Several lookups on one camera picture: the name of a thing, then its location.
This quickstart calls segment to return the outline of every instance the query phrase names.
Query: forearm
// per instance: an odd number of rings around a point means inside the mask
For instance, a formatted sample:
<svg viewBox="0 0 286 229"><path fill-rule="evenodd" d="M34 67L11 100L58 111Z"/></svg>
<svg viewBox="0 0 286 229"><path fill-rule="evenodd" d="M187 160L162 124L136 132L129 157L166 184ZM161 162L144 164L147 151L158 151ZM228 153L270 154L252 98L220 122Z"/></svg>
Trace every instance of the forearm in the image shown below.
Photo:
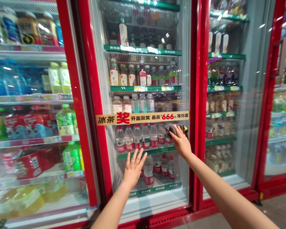
<svg viewBox="0 0 286 229"><path fill-rule="evenodd" d="M194 154L188 154L185 160L232 228L278 228Z"/></svg>
<svg viewBox="0 0 286 229"><path fill-rule="evenodd" d="M129 186L122 182L92 225L91 229L117 229L130 191L131 189Z"/></svg>

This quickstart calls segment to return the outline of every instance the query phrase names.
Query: yellow banner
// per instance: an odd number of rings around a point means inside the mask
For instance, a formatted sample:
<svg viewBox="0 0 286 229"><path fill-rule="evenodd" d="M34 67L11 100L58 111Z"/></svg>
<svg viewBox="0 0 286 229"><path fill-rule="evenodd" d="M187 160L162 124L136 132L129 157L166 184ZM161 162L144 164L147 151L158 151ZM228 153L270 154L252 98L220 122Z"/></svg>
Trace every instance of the yellow banner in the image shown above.
<svg viewBox="0 0 286 229"><path fill-rule="evenodd" d="M156 113L131 114L118 112L117 114L102 114L96 116L98 126L104 125L125 125L145 122L179 121L190 119L189 111L172 111Z"/></svg>

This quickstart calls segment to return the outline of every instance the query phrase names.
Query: person's right hand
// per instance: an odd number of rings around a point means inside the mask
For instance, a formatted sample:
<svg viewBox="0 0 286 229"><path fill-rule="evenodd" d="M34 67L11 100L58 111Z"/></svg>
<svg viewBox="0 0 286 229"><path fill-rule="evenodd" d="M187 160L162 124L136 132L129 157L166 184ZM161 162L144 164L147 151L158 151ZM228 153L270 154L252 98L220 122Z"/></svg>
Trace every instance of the person's right hand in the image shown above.
<svg viewBox="0 0 286 229"><path fill-rule="evenodd" d="M192 153L191 150L191 144L188 141L187 137L185 136L185 134L183 133L183 131L181 130L180 126L176 126L174 125L174 128L176 130L176 134L173 134L171 131L169 132L175 142L175 147L177 149L177 151L180 153L180 155L183 158L186 158L186 156L190 155Z"/></svg>

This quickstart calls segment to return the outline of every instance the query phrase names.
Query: floor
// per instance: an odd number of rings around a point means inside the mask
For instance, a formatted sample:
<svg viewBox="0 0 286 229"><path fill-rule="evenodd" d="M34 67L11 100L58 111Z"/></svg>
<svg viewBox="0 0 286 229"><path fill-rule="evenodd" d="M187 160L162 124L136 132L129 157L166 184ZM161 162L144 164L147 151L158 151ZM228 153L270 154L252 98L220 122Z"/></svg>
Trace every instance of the floor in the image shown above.
<svg viewBox="0 0 286 229"><path fill-rule="evenodd" d="M286 229L286 195L268 199L258 207L279 228ZM191 222L187 225L175 227L174 229L230 229L230 225L221 213Z"/></svg>

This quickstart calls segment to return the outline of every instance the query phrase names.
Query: person's left hand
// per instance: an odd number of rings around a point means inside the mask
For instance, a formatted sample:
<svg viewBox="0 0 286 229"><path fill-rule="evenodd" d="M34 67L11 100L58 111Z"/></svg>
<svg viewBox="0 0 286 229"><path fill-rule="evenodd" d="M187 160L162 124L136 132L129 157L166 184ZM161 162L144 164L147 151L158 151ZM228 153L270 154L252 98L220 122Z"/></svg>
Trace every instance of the person's left hand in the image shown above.
<svg viewBox="0 0 286 229"><path fill-rule="evenodd" d="M144 165L145 159L147 157L147 153L144 154L142 160L141 156L143 153L143 149L140 150L140 153L137 157L138 149L135 150L133 154L133 158L130 160L130 152L127 155L127 161L125 166L124 178L122 180L122 184L126 185L129 188L129 191L137 184L141 169Z"/></svg>

